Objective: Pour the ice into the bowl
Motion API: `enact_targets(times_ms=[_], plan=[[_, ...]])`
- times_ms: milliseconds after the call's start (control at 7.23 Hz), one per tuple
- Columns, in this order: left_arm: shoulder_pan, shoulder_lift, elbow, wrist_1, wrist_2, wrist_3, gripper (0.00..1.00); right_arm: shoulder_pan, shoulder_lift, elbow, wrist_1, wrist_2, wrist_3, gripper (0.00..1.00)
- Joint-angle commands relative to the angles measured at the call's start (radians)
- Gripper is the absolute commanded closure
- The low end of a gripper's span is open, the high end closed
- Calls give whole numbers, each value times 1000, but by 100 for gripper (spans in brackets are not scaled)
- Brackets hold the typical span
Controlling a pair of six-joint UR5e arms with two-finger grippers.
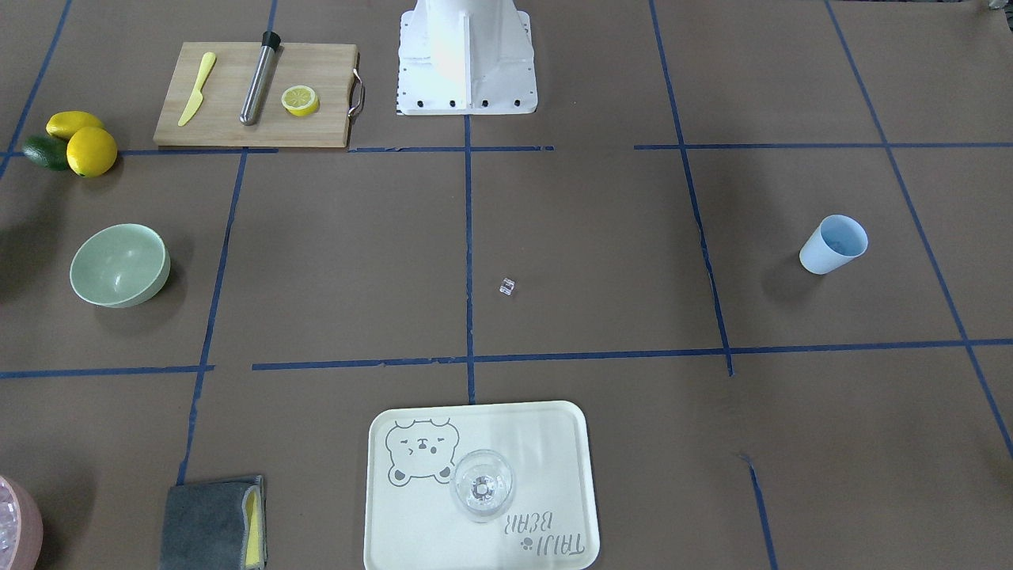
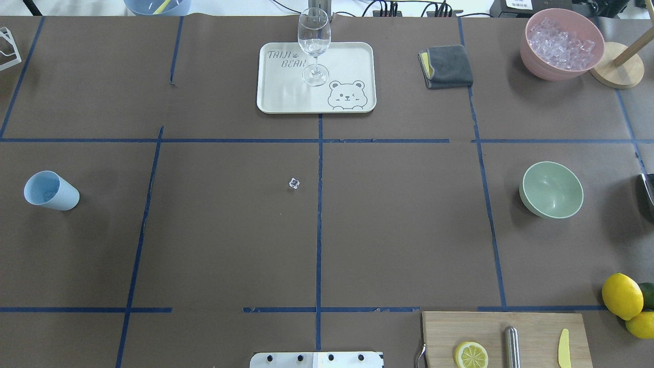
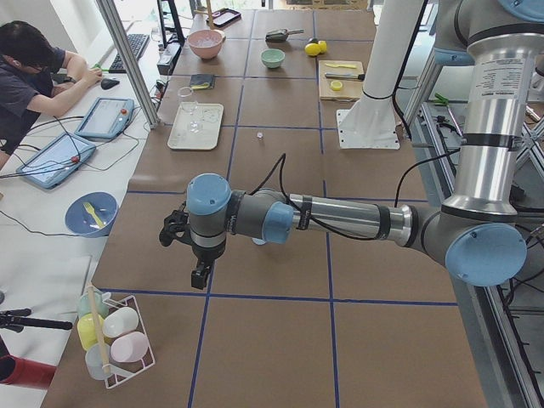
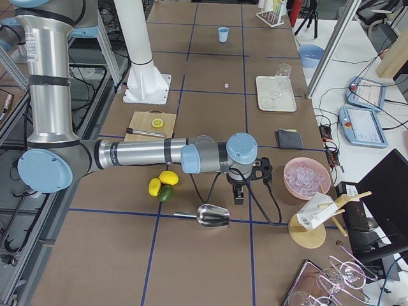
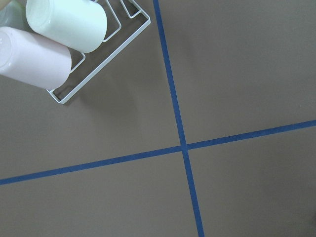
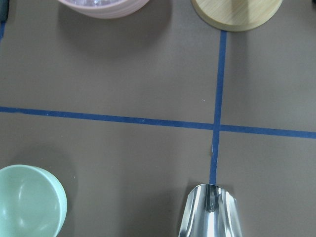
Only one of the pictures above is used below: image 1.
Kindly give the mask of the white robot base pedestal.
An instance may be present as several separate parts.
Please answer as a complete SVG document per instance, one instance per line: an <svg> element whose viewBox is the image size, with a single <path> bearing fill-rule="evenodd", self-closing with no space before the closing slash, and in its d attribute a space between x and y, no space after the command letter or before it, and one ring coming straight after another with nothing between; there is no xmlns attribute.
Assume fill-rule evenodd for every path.
<svg viewBox="0 0 1013 570"><path fill-rule="evenodd" d="M537 110L531 19L513 1L417 1L401 14L399 32L398 115Z"/></svg>

